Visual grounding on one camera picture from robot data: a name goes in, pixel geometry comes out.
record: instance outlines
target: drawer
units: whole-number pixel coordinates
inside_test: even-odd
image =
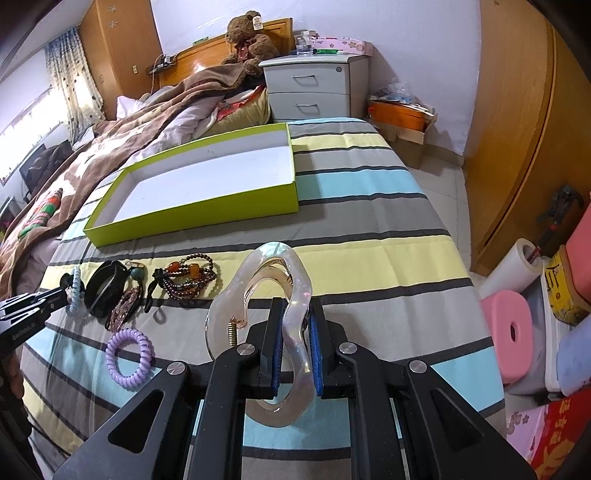
[[[270,93],[269,103],[273,118],[349,116],[349,95],[340,93]]]
[[[346,63],[293,64],[265,67],[269,93],[349,93]]]

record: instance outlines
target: plastic bag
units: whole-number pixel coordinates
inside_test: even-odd
[[[406,105],[410,103],[416,103],[408,83],[394,82],[380,88],[374,94],[378,99],[389,100],[390,102],[404,103]]]

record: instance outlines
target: brown bead necklace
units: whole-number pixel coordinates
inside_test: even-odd
[[[198,263],[188,264],[189,260],[202,258],[207,261],[206,267],[201,267]],[[152,293],[159,285],[170,298],[177,300],[183,306],[191,306],[193,300],[196,300],[201,291],[217,275],[213,268],[213,260],[205,254],[191,254],[185,258],[172,262],[166,268],[156,268],[152,274],[154,280],[148,286],[146,295],[146,305],[144,311],[147,313],[152,307]],[[175,278],[188,277],[182,282],[175,282]]]

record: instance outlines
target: blue gripper pad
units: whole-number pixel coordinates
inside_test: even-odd
[[[310,318],[308,321],[310,333],[310,353],[312,356],[312,376],[314,378],[314,386],[316,387],[316,395],[322,396],[324,390],[324,383],[322,379],[322,355],[320,354],[320,344],[318,343],[318,326],[316,325],[316,318],[313,310],[308,310]]]
[[[283,310],[281,311],[281,320],[285,314],[285,303]],[[281,359],[283,358],[283,332],[281,326],[283,321],[277,324],[277,333],[275,334],[275,349],[273,351],[273,373],[271,377],[271,386],[273,388],[273,394],[277,396],[279,392],[279,384],[281,383]]]

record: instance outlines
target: wooden cabinet door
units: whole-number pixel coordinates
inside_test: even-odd
[[[479,258],[483,273],[503,258],[519,237],[536,242],[550,225],[536,218],[550,205],[552,195],[568,184],[585,204],[591,190],[591,84],[566,43],[556,33],[556,73],[550,107],[534,159],[521,188],[491,241]],[[565,243],[583,214],[571,207],[561,226],[545,246],[552,255]]]
[[[464,166],[473,265],[530,166],[554,64],[551,26],[527,0],[481,0],[480,15],[480,74]]]
[[[150,0],[96,0],[96,5],[122,95],[138,99],[152,88],[146,67],[162,53]]]
[[[121,95],[121,88],[111,68],[111,60],[100,28],[95,2],[92,3],[84,17],[79,34],[90,74],[100,95],[103,97],[105,116],[107,120],[114,120],[116,117],[117,97]]]

